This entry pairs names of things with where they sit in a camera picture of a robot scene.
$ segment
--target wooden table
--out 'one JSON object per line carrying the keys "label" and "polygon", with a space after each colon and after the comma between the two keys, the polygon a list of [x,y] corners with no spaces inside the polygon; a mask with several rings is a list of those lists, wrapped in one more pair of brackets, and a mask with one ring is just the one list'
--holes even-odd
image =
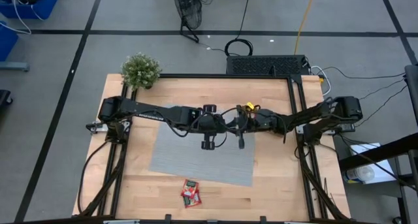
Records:
{"label": "wooden table", "polygon": [[[308,107],[322,101],[318,77],[303,76],[302,79]],[[120,95],[121,89],[121,76],[109,74],[102,99]],[[294,89],[298,101],[297,88]],[[202,107],[204,104],[216,104],[220,109],[250,101],[280,114],[291,114],[285,80],[162,78],[152,89],[138,91],[137,101],[160,106],[178,104]],[[269,221],[309,220],[302,173],[298,159],[293,155],[297,146],[294,132],[287,134],[285,144],[279,135],[256,133],[253,187],[197,180],[203,204],[185,209],[180,197],[185,178],[148,170],[159,126],[158,121],[143,118],[133,120],[117,218],[164,219],[165,214],[171,214],[173,219],[194,220],[258,221],[260,216],[266,216]],[[104,139],[104,133],[93,135],[88,155]],[[334,147],[330,136],[324,136],[321,142]],[[349,216],[335,152],[319,146],[316,152],[322,181],[327,178],[328,192],[342,213]],[[108,153],[109,146],[89,163],[82,190],[83,208],[102,186]],[[112,192],[110,188],[105,213],[109,213]],[[316,216],[319,217],[316,194],[313,192],[312,196]]]}

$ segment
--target gray cloth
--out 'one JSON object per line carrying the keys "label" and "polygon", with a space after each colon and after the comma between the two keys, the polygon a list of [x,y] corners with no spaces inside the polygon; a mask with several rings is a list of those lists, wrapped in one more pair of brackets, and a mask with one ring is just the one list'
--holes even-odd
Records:
{"label": "gray cloth", "polygon": [[[235,111],[224,115],[228,123]],[[222,143],[225,134],[215,137],[215,145]],[[238,148],[238,137],[228,133],[225,143],[215,150],[202,150],[202,134],[176,136],[166,123],[161,123],[154,144],[150,171],[187,178],[252,186],[255,136],[244,135],[245,148]]]}

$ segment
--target gray floor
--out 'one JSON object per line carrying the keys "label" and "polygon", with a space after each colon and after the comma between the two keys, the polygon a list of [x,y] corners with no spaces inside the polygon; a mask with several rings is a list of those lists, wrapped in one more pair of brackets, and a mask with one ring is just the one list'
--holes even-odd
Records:
{"label": "gray floor", "polygon": [[[15,100],[0,123],[0,223],[14,221],[94,1],[59,0],[50,19],[29,21],[28,25],[38,31],[75,30],[78,35],[41,35],[41,31],[38,35],[20,35],[8,60],[27,61],[31,70],[0,72],[0,89],[11,90]],[[418,32],[416,0],[389,1],[402,29]],[[243,30],[297,31],[307,3],[249,0]],[[236,31],[244,6],[245,0],[214,0],[203,6],[198,29]],[[19,22],[1,15],[0,20],[22,28]],[[92,29],[173,31],[179,26],[173,0],[101,0]],[[304,31],[396,33],[383,0],[314,0]],[[200,38],[213,48],[223,48],[234,36]],[[253,43],[255,55],[292,54],[296,40],[268,35],[242,38]],[[418,52],[418,38],[408,41]],[[179,35],[89,35],[26,221],[70,216],[90,138],[84,125],[95,119],[106,75],[119,72],[125,57],[136,52],[158,59],[166,73],[225,73],[223,52],[207,50]],[[246,47],[234,44],[230,52],[246,54]],[[301,37],[298,53],[307,55],[311,65],[335,66],[351,76],[398,74],[411,63],[399,37]],[[334,70],[328,70],[327,75],[332,83],[331,96],[363,97],[400,79],[349,80]],[[363,100],[365,116],[403,86],[399,83]],[[405,90],[348,136],[386,143],[416,131]],[[342,144],[337,144],[343,151]],[[400,163],[404,172],[406,160]],[[361,185],[346,186],[351,215],[359,221],[390,223],[399,214],[397,200],[369,190]]]}

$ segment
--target potted plant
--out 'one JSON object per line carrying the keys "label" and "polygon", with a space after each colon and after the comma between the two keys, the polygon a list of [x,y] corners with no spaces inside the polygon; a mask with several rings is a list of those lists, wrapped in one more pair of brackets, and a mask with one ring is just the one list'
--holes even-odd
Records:
{"label": "potted plant", "polygon": [[158,61],[141,53],[127,56],[127,61],[122,63],[121,68],[123,82],[132,89],[150,89],[161,72]]}

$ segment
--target snack bag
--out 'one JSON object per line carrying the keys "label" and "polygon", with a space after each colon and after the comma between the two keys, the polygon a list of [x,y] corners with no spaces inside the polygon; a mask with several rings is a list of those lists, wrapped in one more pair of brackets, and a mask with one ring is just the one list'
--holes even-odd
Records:
{"label": "snack bag", "polygon": [[182,196],[189,197],[191,199],[194,198],[198,186],[199,186],[198,182],[186,180],[183,185]]}
{"label": "snack bag", "polygon": [[199,191],[195,193],[195,196],[193,198],[183,197],[183,201],[185,208],[190,208],[202,203],[201,198],[199,197]]}

